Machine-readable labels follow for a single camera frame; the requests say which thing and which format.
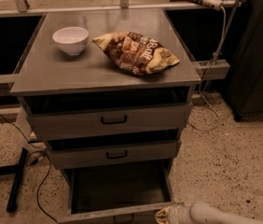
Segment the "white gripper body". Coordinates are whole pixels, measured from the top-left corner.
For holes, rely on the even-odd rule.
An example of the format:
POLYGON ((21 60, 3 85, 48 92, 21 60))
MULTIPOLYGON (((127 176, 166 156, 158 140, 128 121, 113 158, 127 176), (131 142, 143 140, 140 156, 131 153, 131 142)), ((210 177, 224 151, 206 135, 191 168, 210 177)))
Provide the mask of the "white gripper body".
POLYGON ((169 224, 193 224, 188 207, 173 205, 168 211, 169 224))

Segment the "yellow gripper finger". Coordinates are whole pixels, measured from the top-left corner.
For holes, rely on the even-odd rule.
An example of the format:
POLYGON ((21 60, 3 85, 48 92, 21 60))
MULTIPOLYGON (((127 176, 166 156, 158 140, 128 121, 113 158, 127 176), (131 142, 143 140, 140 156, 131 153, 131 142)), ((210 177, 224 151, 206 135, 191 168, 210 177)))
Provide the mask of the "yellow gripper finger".
POLYGON ((155 214, 155 220, 158 224, 170 224, 169 223, 170 208, 164 207, 155 214))

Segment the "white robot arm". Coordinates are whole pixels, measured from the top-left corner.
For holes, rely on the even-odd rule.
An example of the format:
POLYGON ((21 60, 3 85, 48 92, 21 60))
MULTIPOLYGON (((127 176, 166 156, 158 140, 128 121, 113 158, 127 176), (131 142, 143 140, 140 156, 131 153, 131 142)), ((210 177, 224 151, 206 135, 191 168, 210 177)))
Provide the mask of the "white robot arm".
POLYGON ((208 203, 173 204, 155 214, 158 224, 263 224, 263 220, 223 212, 208 203))

